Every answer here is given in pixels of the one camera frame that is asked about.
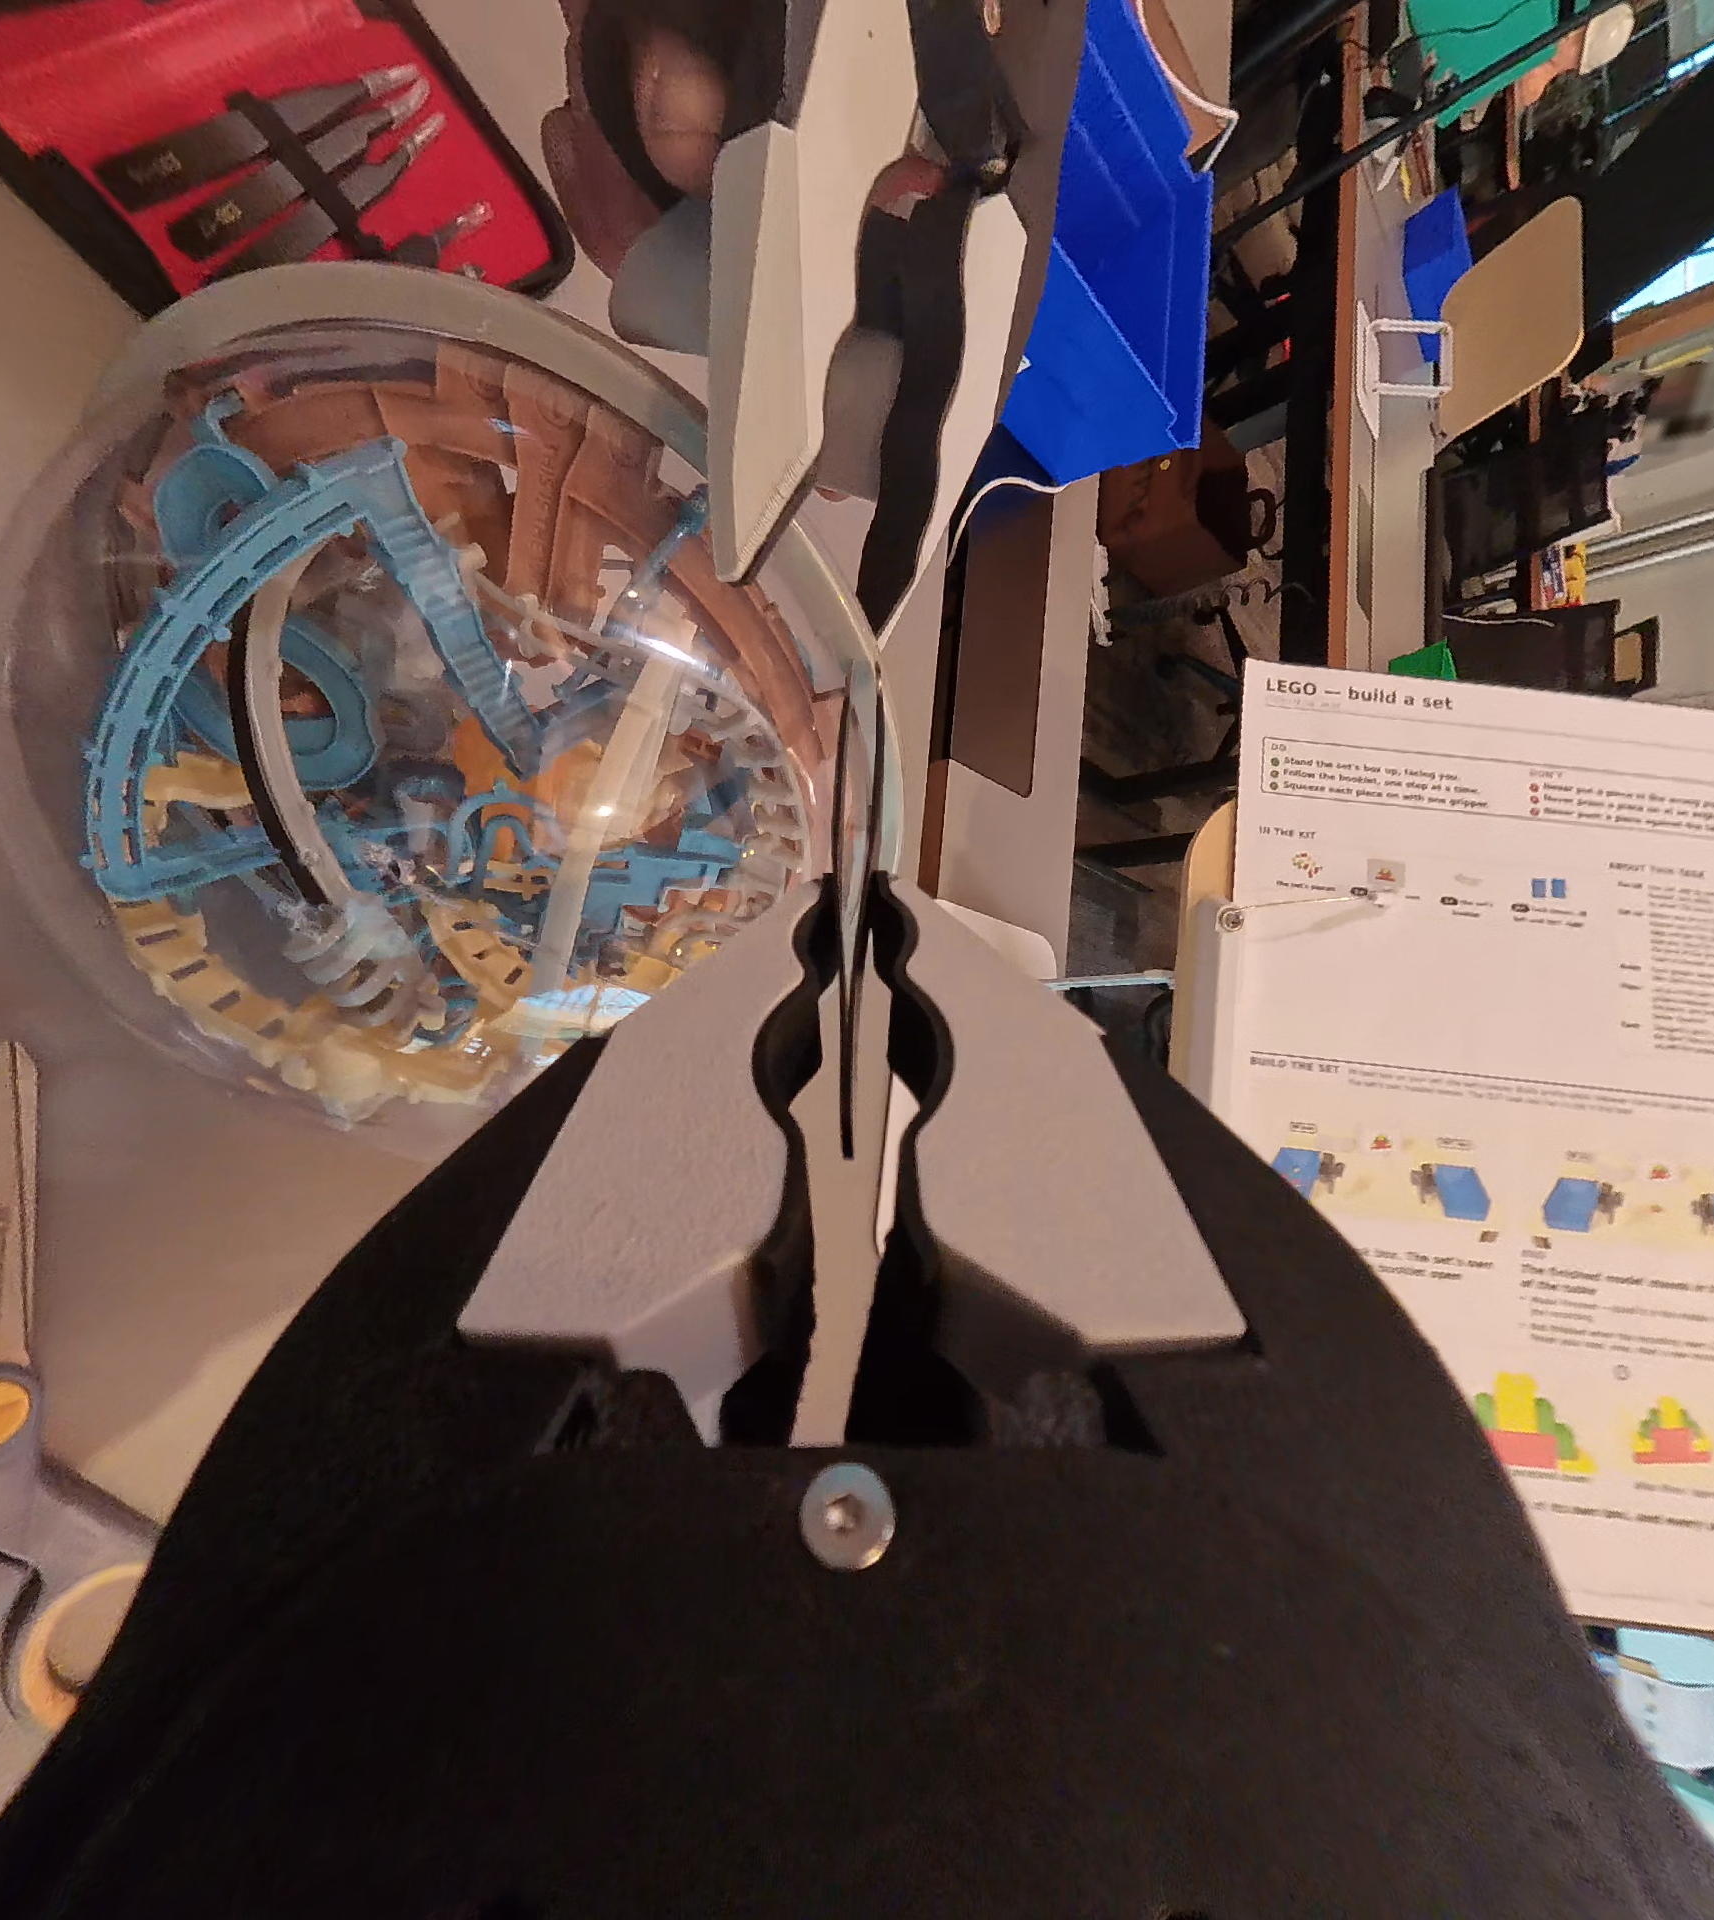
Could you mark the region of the clear maze ball toy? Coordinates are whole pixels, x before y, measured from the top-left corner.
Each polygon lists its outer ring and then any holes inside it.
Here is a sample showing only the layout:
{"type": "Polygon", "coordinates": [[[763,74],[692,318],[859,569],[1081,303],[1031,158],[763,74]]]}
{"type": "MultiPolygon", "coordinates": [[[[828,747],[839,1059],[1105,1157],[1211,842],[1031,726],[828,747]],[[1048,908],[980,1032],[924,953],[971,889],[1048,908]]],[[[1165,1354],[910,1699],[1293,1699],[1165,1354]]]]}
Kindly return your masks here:
{"type": "Polygon", "coordinates": [[[138,330],[0,544],[0,856],[156,1050],[340,1128],[486,1117],[835,850],[878,638],[729,580],[702,401],[457,277],[138,330]]]}

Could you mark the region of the person's left hand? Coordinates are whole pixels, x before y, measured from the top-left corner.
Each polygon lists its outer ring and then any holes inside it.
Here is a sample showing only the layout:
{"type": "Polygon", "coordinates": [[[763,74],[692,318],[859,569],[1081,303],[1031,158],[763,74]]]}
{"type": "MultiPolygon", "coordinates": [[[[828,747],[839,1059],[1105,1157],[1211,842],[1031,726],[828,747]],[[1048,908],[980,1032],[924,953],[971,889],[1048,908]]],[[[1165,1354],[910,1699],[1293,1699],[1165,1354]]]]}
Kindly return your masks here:
{"type": "Polygon", "coordinates": [[[710,203],[727,142],[774,118],[784,4],[558,4],[564,99],[539,142],[562,218],[589,266],[683,203],[710,203]]]}

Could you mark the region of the blue storage bin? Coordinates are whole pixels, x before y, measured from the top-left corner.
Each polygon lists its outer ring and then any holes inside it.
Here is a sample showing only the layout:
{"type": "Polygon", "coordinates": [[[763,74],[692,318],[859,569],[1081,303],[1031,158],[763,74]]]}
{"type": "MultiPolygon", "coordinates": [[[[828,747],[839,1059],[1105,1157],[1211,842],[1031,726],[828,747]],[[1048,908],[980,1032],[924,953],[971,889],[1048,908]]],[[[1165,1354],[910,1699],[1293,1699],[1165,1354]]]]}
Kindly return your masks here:
{"type": "Polygon", "coordinates": [[[969,502],[1200,445],[1213,179],[1188,156],[1136,4],[1001,4],[994,36],[1041,156],[1058,158],[1045,266],[969,502]]]}

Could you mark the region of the set of black tweezers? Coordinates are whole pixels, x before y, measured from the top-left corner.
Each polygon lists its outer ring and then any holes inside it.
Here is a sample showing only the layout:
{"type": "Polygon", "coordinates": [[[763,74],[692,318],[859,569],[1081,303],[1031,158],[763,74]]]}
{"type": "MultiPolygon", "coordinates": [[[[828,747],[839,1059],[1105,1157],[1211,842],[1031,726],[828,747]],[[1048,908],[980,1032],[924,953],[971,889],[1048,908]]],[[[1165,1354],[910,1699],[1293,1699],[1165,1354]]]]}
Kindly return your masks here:
{"type": "Polygon", "coordinates": [[[163,213],[167,249],[216,277],[350,249],[446,133],[416,65],[284,90],[102,156],[91,177],[126,214],[163,213]]]}

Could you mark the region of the teal box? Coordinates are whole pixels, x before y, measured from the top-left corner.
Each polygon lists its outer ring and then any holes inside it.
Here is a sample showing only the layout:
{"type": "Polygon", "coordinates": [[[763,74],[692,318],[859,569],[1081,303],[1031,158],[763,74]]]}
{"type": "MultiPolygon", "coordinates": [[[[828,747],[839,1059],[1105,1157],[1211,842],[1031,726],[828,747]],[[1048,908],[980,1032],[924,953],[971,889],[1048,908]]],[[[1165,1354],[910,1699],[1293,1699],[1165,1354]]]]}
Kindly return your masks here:
{"type": "Polygon", "coordinates": [[[1440,90],[1490,74],[1461,108],[1518,78],[1536,60],[1531,42],[1577,15],[1579,4],[1404,4],[1404,22],[1440,90]]]}

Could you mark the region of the printed instruction sheet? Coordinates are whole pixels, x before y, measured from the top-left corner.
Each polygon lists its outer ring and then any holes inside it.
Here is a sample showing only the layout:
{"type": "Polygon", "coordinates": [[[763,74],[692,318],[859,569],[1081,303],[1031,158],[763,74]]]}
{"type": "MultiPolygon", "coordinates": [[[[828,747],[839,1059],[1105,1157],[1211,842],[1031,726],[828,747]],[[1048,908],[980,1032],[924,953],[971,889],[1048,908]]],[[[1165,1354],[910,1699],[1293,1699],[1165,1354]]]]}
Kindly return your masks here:
{"type": "Polygon", "coordinates": [[[1714,1633],[1714,711],[1252,666],[1225,1120],[1584,1621],[1714,1633]]]}

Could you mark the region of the black pointed tweezers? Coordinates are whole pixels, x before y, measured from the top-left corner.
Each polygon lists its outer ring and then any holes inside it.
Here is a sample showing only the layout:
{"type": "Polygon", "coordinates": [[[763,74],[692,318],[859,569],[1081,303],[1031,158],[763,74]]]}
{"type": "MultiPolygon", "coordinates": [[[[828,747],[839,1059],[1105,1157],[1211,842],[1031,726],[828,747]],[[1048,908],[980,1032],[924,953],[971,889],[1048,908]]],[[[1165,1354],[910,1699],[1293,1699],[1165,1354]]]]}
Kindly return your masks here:
{"type": "Polygon", "coordinates": [[[828,894],[835,922],[835,1081],[842,1160],[853,1160],[853,1082],[859,990],[868,954],[871,874],[878,869],[878,821],[887,764],[885,691],[878,670],[853,669],[835,753],[828,894]]]}

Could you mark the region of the black red tweezers case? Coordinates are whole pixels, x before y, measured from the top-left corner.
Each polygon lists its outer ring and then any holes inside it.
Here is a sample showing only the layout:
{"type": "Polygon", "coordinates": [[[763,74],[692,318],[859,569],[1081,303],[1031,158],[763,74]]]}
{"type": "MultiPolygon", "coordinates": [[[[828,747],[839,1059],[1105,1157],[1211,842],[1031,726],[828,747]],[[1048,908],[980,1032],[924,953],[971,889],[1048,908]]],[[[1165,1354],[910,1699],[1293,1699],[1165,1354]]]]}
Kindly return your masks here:
{"type": "Polygon", "coordinates": [[[446,270],[546,299],[576,243],[414,4],[0,4],[0,181],[137,312],[234,277],[180,263],[167,214],[126,214],[91,167],[196,124],[242,92],[276,94],[416,65],[446,133],[308,263],[446,270]]]}

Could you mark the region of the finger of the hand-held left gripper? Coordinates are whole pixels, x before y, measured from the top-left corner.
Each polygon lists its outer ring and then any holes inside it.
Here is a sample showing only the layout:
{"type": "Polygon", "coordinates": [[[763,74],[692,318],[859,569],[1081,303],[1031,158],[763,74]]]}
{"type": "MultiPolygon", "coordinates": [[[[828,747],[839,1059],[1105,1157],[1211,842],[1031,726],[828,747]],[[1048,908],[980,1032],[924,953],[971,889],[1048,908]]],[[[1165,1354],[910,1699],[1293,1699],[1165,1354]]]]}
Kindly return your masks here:
{"type": "Polygon", "coordinates": [[[887,632],[945,544],[1034,323],[1085,4],[907,4],[920,136],[859,225],[875,413],[859,606],[887,632]]]}
{"type": "Polygon", "coordinates": [[[714,573],[753,577],[820,485],[881,495],[905,349],[857,323],[859,235],[910,146],[917,76],[905,4],[806,4],[784,40],[784,115],[711,177],[706,494],[714,573]]]}

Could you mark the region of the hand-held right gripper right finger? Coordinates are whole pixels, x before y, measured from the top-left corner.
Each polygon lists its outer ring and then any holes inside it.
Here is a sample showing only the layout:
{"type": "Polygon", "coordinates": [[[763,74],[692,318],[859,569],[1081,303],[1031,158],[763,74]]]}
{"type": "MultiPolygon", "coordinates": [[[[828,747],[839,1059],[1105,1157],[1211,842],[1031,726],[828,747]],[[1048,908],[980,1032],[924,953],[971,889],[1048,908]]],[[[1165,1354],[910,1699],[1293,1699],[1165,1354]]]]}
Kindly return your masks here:
{"type": "Polygon", "coordinates": [[[871,894],[910,1102],[889,1251],[913,1354],[977,1394],[1243,1342],[1218,1263],[1105,1035],[913,885],[871,894]]]}

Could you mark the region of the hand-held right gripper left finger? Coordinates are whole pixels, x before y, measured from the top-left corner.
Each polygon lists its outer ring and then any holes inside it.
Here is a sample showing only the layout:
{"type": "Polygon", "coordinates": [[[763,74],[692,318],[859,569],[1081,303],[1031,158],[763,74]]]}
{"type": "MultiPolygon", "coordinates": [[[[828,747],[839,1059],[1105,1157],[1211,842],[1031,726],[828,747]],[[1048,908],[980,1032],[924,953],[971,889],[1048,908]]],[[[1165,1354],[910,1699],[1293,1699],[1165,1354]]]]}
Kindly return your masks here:
{"type": "Polygon", "coordinates": [[[792,1109],[820,1068],[835,894],[802,885],[604,1032],[461,1308],[478,1348],[546,1348],[722,1406],[802,1377],[816,1234],[792,1109]]]}

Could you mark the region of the beige chair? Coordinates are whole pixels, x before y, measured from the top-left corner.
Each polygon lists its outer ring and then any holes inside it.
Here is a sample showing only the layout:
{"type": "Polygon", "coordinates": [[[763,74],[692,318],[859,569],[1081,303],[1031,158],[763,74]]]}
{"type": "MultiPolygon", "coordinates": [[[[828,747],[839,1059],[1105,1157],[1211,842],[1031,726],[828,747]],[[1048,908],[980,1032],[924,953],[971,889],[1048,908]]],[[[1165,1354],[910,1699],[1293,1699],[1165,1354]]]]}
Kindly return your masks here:
{"type": "Polygon", "coordinates": [[[1451,346],[1447,401],[1482,420],[1559,377],[1586,335],[1579,197],[1564,195],[1488,257],[1443,299],[1451,346]]]}

